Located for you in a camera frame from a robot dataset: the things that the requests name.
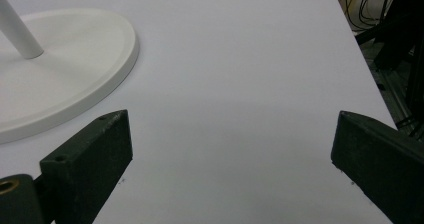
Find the black cable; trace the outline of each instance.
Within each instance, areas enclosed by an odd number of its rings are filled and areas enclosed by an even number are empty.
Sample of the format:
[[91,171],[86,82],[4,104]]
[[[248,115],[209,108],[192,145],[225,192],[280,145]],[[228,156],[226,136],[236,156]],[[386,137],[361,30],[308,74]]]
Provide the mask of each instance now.
[[356,25],[356,24],[352,21],[352,18],[350,17],[350,13],[349,13],[349,4],[347,3],[347,0],[345,0],[345,5],[346,5],[346,14],[347,14],[347,18],[348,18],[349,22],[352,24],[352,26],[354,26],[354,27],[356,27],[356,28],[358,28],[358,29],[359,29],[359,30],[356,30],[356,31],[366,31],[367,29],[362,28],[362,27],[360,27],[360,26]]
[[368,4],[368,1],[369,0],[361,0],[361,4],[360,4],[360,6],[359,6],[359,20],[363,23],[363,24],[365,24],[365,25],[367,25],[367,26],[370,26],[370,27],[373,27],[373,26],[375,26],[375,23],[369,23],[369,22],[366,22],[366,20],[368,20],[368,21],[378,21],[378,19],[376,20],[376,19],[374,19],[374,18],[370,18],[370,17],[367,17],[367,16],[365,16],[364,15],[364,8],[366,7],[366,5]]
[[381,15],[380,15],[380,22],[383,21],[384,15],[386,14],[387,2],[388,0],[384,0],[383,9],[381,10]]

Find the cable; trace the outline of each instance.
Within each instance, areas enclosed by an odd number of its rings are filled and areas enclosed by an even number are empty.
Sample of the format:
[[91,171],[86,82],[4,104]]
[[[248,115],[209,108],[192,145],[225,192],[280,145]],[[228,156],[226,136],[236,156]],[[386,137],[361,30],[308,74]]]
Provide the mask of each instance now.
[[349,20],[349,22],[352,24],[352,26],[354,26],[354,27],[356,27],[356,28],[358,28],[359,30],[354,30],[354,31],[366,31],[367,29],[365,29],[365,28],[362,28],[362,27],[360,27],[360,26],[358,26],[358,25],[356,25],[353,21],[352,21],[352,18],[350,17],[350,13],[349,13],[349,4],[347,3],[347,0],[345,0],[345,5],[346,5],[346,14],[347,14],[347,18],[348,18],[348,20]]
[[[370,11],[369,11],[368,3],[369,3],[369,2],[367,2],[367,3],[366,3],[365,10],[367,11],[367,14],[371,17],[371,14],[370,14]],[[392,3],[393,3],[393,0],[390,0],[390,1],[389,1],[389,3],[387,4],[387,8],[386,8],[386,10],[389,10],[389,9],[390,9],[390,6],[392,5]],[[373,21],[379,21],[380,19],[379,19],[379,18],[372,18],[372,20],[373,20]]]
[[384,0],[383,8],[381,9],[381,14],[380,14],[380,23],[383,21],[384,16],[385,16],[385,14],[386,14],[386,8],[387,8],[387,3],[388,3],[388,1],[389,1],[389,0]]
[[378,18],[373,17],[371,15],[370,9],[369,9],[369,1],[367,1],[367,3],[365,4],[365,10],[367,11],[368,16],[370,17],[370,19],[374,20],[374,21],[379,21]]
[[365,25],[367,25],[367,26],[370,26],[370,27],[373,27],[373,26],[375,26],[375,23],[369,23],[369,22],[366,22],[366,20],[367,21],[376,21],[376,19],[375,18],[372,18],[372,17],[367,17],[367,16],[365,16],[364,15],[364,8],[365,7],[368,7],[368,2],[369,0],[361,0],[361,4],[359,5],[359,21],[362,23],[362,24],[365,24]]

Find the white table surface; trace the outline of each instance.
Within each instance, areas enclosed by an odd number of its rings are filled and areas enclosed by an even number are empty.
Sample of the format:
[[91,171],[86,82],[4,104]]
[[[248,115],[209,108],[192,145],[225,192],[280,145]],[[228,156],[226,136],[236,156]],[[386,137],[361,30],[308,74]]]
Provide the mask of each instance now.
[[9,1],[118,12],[141,53],[95,107],[0,145],[1,177],[128,109],[134,160],[95,223],[389,223],[330,160],[340,110],[393,126],[337,0]]

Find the white pole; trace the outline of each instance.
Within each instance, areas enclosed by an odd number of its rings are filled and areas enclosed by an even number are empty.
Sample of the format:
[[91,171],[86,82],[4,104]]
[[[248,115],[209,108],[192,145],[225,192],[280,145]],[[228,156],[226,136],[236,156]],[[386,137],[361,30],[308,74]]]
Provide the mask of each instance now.
[[7,0],[0,0],[0,30],[25,59],[43,54],[43,48]]

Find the white fan base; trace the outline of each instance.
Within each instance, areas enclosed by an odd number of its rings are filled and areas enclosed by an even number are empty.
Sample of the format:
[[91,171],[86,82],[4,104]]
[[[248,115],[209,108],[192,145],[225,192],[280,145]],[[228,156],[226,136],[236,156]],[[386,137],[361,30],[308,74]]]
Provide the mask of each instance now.
[[96,9],[48,11],[22,20],[44,49],[25,60],[0,33],[0,143],[28,137],[110,94],[140,50],[132,25]]

